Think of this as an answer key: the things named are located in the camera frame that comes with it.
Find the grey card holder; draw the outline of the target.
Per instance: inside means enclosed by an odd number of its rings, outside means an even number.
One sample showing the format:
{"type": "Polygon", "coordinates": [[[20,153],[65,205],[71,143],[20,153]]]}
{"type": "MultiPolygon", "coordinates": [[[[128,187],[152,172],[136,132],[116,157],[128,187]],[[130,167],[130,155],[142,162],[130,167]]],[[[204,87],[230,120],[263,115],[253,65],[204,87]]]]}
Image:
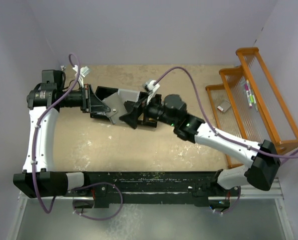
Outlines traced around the grey card holder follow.
{"type": "Polygon", "coordinates": [[[120,125],[123,122],[119,117],[127,113],[124,103],[118,93],[114,93],[103,100],[103,103],[109,107],[110,111],[106,112],[106,117],[110,120],[113,125],[120,125]]]}

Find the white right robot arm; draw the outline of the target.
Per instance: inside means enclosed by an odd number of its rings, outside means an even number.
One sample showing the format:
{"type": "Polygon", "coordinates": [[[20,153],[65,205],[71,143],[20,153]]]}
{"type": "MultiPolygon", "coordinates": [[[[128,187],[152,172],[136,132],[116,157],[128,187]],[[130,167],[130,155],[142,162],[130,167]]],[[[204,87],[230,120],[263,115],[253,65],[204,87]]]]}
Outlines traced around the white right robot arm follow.
{"type": "Polygon", "coordinates": [[[241,166],[216,173],[215,181],[211,183],[215,195],[222,196],[229,189],[243,185],[270,190],[280,167],[271,141],[250,141],[213,128],[205,120],[189,114],[186,103],[177,94],[167,95],[163,102],[144,97],[137,102],[127,101],[124,105],[127,112],[119,119],[133,129],[137,128],[138,117],[145,115],[172,126],[173,132],[184,141],[213,148],[237,159],[241,166]]]}

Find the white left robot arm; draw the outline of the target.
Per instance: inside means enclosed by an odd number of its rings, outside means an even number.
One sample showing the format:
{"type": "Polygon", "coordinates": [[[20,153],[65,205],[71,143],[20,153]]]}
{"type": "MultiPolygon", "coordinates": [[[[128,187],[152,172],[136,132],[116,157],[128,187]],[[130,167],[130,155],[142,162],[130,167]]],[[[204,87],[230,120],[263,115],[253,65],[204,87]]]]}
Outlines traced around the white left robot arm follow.
{"type": "Polygon", "coordinates": [[[73,70],[78,76],[77,90],[67,92],[64,85],[66,75],[62,70],[43,70],[42,82],[37,84],[27,96],[30,115],[30,137],[27,157],[22,173],[13,177],[14,185],[30,198],[64,196],[73,190],[80,196],[91,192],[91,183],[82,172],[60,172],[54,169],[53,146],[55,126],[60,108],[80,108],[83,113],[108,112],[103,103],[84,83],[90,73],[85,66],[73,70]]]}

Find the black bin with gold cards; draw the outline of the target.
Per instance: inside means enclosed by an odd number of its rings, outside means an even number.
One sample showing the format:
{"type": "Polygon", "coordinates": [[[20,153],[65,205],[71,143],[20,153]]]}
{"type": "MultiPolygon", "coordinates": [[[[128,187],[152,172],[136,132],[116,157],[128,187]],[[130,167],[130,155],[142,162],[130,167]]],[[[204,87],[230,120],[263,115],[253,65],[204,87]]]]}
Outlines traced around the black bin with gold cards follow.
{"type": "MultiPolygon", "coordinates": [[[[141,91],[139,93],[138,100],[146,97],[148,94],[146,92],[141,91]]],[[[151,102],[161,104],[162,103],[162,95],[156,94],[156,96],[151,100],[151,102]]],[[[157,128],[157,120],[154,120],[153,118],[148,117],[144,112],[142,112],[137,120],[137,123],[142,126],[148,126],[152,128],[157,128]]]]}

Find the pink marker pen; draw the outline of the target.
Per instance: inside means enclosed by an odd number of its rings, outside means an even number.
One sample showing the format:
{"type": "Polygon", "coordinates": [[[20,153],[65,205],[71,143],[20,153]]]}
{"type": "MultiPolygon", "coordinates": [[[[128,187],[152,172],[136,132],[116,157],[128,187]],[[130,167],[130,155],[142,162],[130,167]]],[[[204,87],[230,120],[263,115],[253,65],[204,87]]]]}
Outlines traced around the pink marker pen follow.
{"type": "Polygon", "coordinates": [[[249,100],[252,101],[252,96],[251,96],[251,92],[250,92],[250,88],[249,88],[249,85],[248,85],[248,81],[247,80],[245,80],[244,86],[245,86],[246,92],[248,94],[249,100]]]}

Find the green marker pen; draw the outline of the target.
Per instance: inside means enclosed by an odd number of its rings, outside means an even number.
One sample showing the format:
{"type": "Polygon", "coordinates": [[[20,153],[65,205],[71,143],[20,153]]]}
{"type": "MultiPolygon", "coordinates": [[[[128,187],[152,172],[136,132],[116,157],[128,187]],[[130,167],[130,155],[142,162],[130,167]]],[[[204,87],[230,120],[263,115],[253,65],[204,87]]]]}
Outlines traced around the green marker pen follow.
{"type": "Polygon", "coordinates": [[[254,96],[251,93],[249,93],[247,95],[247,99],[248,99],[249,107],[250,108],[255,108],[255,110],[258,111],[256,100],[255,100],[254,96]]]}

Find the orange wooden rack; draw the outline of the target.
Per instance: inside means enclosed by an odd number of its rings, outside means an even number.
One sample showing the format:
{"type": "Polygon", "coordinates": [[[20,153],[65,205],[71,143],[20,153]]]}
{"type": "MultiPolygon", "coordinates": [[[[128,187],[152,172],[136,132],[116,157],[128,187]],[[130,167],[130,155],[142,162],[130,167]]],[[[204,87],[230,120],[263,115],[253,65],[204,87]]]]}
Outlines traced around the orange wooden rack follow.
{"type": "Polygon", "coordinates": [[[222,82],[206,86],[216,126],[237,137],[273,142],[278,154],[298,148],[298,127],[257,47],[239,48],[238,66],[219,71],[222,82]],[[250,108],[245,89],[248,81],[258,111],[250,108]],[[220,112],[217,106],[228,100],[231,108],[220,112]]]}

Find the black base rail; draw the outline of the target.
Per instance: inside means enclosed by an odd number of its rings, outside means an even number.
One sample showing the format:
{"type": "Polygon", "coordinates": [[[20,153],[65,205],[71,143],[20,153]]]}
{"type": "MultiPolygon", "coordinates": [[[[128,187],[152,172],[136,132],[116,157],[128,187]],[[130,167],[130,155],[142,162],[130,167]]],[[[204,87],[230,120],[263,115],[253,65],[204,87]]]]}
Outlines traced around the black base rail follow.
{"type": "Polygon", "coordinates": [[[110,204],[194,205],[228,208],[238,187],[225,190],[216,185],[216,171],[86,171],[83,190],[67,197],[85,200],[87,207],[110,204]]]}

